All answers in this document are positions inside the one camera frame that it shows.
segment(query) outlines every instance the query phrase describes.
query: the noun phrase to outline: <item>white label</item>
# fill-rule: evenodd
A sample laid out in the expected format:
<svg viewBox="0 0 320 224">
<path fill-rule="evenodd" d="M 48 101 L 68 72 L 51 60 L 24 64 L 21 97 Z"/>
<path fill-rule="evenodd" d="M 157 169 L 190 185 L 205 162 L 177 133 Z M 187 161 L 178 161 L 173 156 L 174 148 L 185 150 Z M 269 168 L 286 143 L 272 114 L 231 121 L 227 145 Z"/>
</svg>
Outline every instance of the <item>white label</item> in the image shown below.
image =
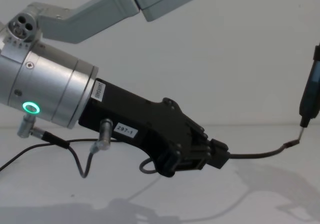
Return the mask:
<svg viewBox="0 0 320 224">
<path fill-rule="evenodd" d="M 130 126 L 124 125 L 120 122 L 116 125 L 114 131 L 116 133 L 120 133 L 120 134 L 125 135 L 130 138 L 135 138 L 136 134 L 138 133 L 137 129 L 134 129 Z"/>
<path fill-rule="evenodd" d="M 105 89 L 106 89 L 106 84 L 103 84 L 100 81 L 95 81 L 91 98 L 96 99 L 99 102 L 102 102 L 102 99 L 104 98 L 104 94 L 105 94 Z"/>
</svg>

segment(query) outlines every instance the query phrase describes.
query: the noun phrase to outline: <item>metal tip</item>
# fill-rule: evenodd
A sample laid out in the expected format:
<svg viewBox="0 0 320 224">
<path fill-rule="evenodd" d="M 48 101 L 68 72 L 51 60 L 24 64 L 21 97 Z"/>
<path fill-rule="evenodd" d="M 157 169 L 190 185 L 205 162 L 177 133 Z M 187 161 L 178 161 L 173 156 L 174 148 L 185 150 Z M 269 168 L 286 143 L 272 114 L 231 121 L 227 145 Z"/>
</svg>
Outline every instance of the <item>metal tip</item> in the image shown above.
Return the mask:
<svg viewBox="0 0 320 224">
<path fill-rule="evenodd" d="M 302 135 L 304 134 L 304 131 L 305 131 L 305 128 L 304 128 L 304 127 L 301 127 L 300 134 L 299 134 L 299 138 L 298 138 L 299 141 L 301 140 Z"/>
</svg>

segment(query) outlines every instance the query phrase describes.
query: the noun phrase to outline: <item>green led ring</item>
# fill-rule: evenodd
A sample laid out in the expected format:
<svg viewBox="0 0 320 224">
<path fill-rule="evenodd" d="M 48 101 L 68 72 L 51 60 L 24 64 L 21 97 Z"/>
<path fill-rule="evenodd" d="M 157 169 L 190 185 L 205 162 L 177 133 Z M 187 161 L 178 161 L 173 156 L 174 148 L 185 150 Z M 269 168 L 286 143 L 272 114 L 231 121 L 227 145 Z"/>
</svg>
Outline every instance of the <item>green led ring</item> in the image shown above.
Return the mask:
<svg viewBox="0 0 320 224">
<path fill-rule="evenodd" d="M 40 113 L 40 107 L 31 101 L 27 101 L 27 102 L 23 103 L 22 107 L 27 113 L 34 114 L 34 115 Z"/>
</svg>

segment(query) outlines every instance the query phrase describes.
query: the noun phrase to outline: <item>black cable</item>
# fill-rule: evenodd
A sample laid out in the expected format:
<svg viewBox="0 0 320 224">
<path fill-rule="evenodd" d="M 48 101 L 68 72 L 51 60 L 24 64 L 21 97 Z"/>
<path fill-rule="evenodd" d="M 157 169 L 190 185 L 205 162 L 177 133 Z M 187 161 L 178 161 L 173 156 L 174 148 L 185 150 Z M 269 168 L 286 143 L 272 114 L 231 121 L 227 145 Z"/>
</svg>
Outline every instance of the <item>black cable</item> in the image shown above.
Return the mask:
<svg viewBox="0 0 320 224">
<path fill-rule="evenodd" d="M 67 140 L 68 143 L 80 143 L 80 142 L 95 142 L 97 141 L 98 139 L 73 139 L 73 140 Z M 111 140 L 112 143 L 120 143 L 121 141 L 118 141 L 118 140 Z M 13 157 L 11 160 L 9 160 L 6 164 L 4 164 L 3 166 L 0 167 L 0 172 L 2 172 L 5 168 L 7 168 L 9 165 L 11 165 L 15 160 L 17 160 L 19 157 L 21 157 L 23 154 L 27 153 L 28 151 L 31 151 L 32 149 L 35 149 L 35 148 L 41 148 L 41 147 L 49 147 L 49 146 L 54 146 L 55 144 L 51 144 L 51 143 L 44 143 L 44 144 L 37 144 L 37 145 L 33 145 L 33 146 L 30 146 L 26 149 L 24 149 L 23 151 L 21 151 L 19 154 L 17 154 L 15 157 Z M 89 173 L 89 170 L 90 170 L 90 166 L 91 166 L 91 162 L 92 162 L 92 157 L 93 155 L 90 157 L 89 155 L 89 158 L 88 158 L 88 161 L 87 161 L 87 166 L 86 166 L 86 169 L 85 171 L 83 172 L 82 170 L 82 167 L 80 165 L 80 161 L 79 161 L 79 158 L 78 158 L 78 155 L 76 154 L 76 152 L 72 149 L 72 151 L 69 149 L 69 151 L 72 153 L 73 157 L 75 158 L 75 162 L 77 164 L 77 167 L 79 169 L 79 172 L 81 174 L 81 176 L 88 176 L 88 173 Z"/>
<path fill-rule="evenodd" d="M 148 158 L 148 159 L 144 160 L 143 162 L 141 162 L 141 164 L 139 166 L 139 170 L 144 174 L 155 174 L 155 173 L 157 173 L 156 170 L 146 170 L 145 169 L 145 166 L 148 165 L 149 163 L 152 163 L 151 158 Z"/>
<path fill-rule="evenodd" d="M 5 168 L 7 168 L 9 165 L 11 165 L 15 160 L 17 160 L 19 157 L 21 157 L 23 154 L 26 152 L 35 149 L 35 148 L 41 148 L 41 147 L 48 147 L 48 146 L 53 146 L 54 144 L 38 144 L 38 145 L 33 145 L 28 147 L 27 149 L 24 149 L 21 151 L 18 155 L 16 155 L 14 158 L 12 158 L 10 161 L 8 161 L 6 164 L 4 164 L 2 167 L 0 167 L 0 172 L 2 172 Z"/>
<path fill-rule="evenodd" d="M 77 153 L 75 152 L 75 150 L 71 146 L 68 147 L 68 150 L 71 152 L 71 154 L 74 157 L 76 166 L 78 167 L 78 170 L 79 170 L 79 173 L 80 173 L 80 176 L 82 178 L 86 178 L 88 176 L 88 174 L 89 174 L 90 167 L 91 167 L 91 162 L 92 162 L 92 158 L 94 157 L 94 154 L 92 152 L 89 153 L 88 160 L 86 161 L 85 171 L 84 171 L 82 169 L 82 167 L 81 167 L 81 163 L 80 163 L 79 157 L 78 157 Z"/>
<path fill-rule="evenodd" d="M 258 153 L 258 154 L 231 154 L 230 159 L 261 159 L 261 158 L 269 158 L 275 155 L 282 153 L 285 149 L 291 148 L 295 145 L 298 145 L 300 140 L 292 140 L 285 144 L 283 144 L 279 149 L 265 152 L 265 153 Z"/>
</svg>

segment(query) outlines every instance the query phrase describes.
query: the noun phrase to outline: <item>silver connector plug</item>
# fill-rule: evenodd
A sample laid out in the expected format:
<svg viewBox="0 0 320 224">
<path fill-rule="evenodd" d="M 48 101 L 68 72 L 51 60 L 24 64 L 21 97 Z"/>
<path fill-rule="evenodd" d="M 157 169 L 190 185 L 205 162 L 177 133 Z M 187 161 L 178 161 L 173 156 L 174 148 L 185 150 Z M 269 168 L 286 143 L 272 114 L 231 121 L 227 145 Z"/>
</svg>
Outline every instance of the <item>silver connector plug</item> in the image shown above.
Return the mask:
<svg viewBox="0 0 320 224">
<path fill-rule="evenodd" d="M 301 127 L 298 140 L 301 141 L 302 135 L 304 134 L 305 128 Z"/>
<path fill-rule="evenodd" d="M 42 130 L 41 128 L 38 128 L 38 127 L 34 127 L 32 130 L 31 130 L 31 135 L 34 136 L 35 138 L 38 138 L 38 139 L 41 139 L 44 137 L 44 134 L 45 134 L 45 130 Z"/>
<path fill-rule="evenodd" d="M 113 122 L 110 119 L 103 119 L 100 123 L 99 139 L 92 145 L 90 152 L 95 154 L 98 151 L 106 151 L 111 146 L 111 135 L 113 131 Z"/>
<path fill-rule="evenodd" d="M 36 116 L 31 114 L 26 114 L 22 119 L 17 135 L 20 138 L 30 137 L 31 131 L 34 128 L 35 123 L 36 123 Z"/>
</svg>

